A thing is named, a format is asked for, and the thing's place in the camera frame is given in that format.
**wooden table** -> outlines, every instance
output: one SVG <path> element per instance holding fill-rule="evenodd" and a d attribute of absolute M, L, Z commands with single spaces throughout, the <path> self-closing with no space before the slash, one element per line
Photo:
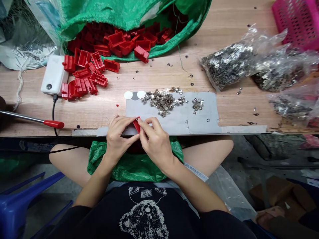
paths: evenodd
<path fill-rule="evenodd" d="M 277 29 L 271 12 L 272 1 L 265 0 L 213 0 L 209 13 L 200 30 L 192 38 L 180 44 L 169 53 L 150 60 L 148 64 L 140 61 L 121 63 L 120 73 L 105 72 L 109 84 L 99 88 L 97 96 L 86 95 L 77 101 L 59 99 L 55 107 L 55 119 L 65 123 L 59 135 L 70 136 L 77 125 L 94 129 L 108 126 L 113 115 L 125 115 L 124 92 L 155 90 L 180 86 L 187 91 L 211 91 L 205 71 L 199 59 L 240 40 L 247 32 L 247 25 L 257 24 L 262 30 L 276 34 Z M 22 74 L 24 86 L 21 91 L 22 103 L 17 113 L 51 119 L 52 96 L 41 93 L 45 68 L 27 70 Z M 0 68 L 0 95 L 7 104 L 14 104 L 19 85 L 18 71 Z M 266 95 L 250 79 L 231 85 L 217 93 L 217 106 L 220 126 L 267 125 L 267 132 L 310 133 L 309 129 L 297 128 L 275 114 Z M 2 129 L 0 137 L 54 136 L 52 128 L 25 120 L 13 119 Z"/>

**hand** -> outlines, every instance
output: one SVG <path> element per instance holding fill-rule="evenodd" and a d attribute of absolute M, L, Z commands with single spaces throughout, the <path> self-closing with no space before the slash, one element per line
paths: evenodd
<path fill-rule="evenodd" d="M 120 160 L 127 149 L 139 139 L 139 134 L 132 136 L 131 138 L 121 137 L 125 128 L 131 124 L 135 117 L 125 117 L 115 115 L 110 122 L 109 130 L 106 134 L 106 158 L 112 160 L 115 164 Z"/>
<path fill-rule="evenodd" d="M 168 169 L 173 167 L 174 162 L 178 161 L 173 155 L 168 133 L 162 129 L 156 117 L 148 118 L 144 122 L 138 119 L 138 123 L 141 126 L 140 140 L 143 149 L 153 163 L 166 174 Z"/>

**clear plastic bag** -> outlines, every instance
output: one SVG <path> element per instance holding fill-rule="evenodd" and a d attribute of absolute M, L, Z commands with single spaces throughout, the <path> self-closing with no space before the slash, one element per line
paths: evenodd
<path fill-rule="evenodd" d="M 319 78 L 316 78 L 307 84 L 268 95 L 268 100 L 277 114 L 293 124 L 307 127 L 310 119 L 315 118 L 314 110 L 319 116 L 318 97 Z"/>
<path fill-rule="evenodd" d="M 269 52 L 286 35 L 287 30 L 269 37 L 265 32 L 252 26 L 241 41 L 202 57 L 200 63 L 213 87 L 220 92 L 225 86 L 256 74 L 258 55 Z"/>
<path fill-rule="evenodd" d="M 256 217 L 257 213 L 254 208 L 221 165 L 213 172 L 206 183 L 225 202 L 233 216 L 241 221 Z"/>
<path fill-rule="evenodd" d="M 255 68 L 258 73 L 252 76 L 260 89 L 270 92 L 284 90 L 303 81 L 318 68 L 319 54 L 316 51 L 301 52 L 289 47 L 290 44 L 286 44 L 260 55 Z"/>

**cardboard box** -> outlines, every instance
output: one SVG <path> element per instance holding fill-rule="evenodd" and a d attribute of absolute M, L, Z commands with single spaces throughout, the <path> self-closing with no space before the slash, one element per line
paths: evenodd
<path fill-rule="evenodd" d="M 316 208 L 308 192 L 298 184 L 272 176 L 266 180 L 269 203 L 271 206 L 281 206 L 285 217 L 298 221 L 306 212 Z M 259 184 L 249 191 L 257 210 L 264 209 L 262 185 Z"/>

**red handle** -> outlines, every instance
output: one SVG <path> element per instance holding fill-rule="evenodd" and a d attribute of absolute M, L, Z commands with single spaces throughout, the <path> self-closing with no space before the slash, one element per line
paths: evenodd
<path fill-rule="evenodd" d="M 63 128 L 64 127 L 63 122 L 59 122 L 59 121 L 55 121 L 55 120 L 45 120 L 43 122 L 43 124 L 50 126 L 52 128 Z"/>

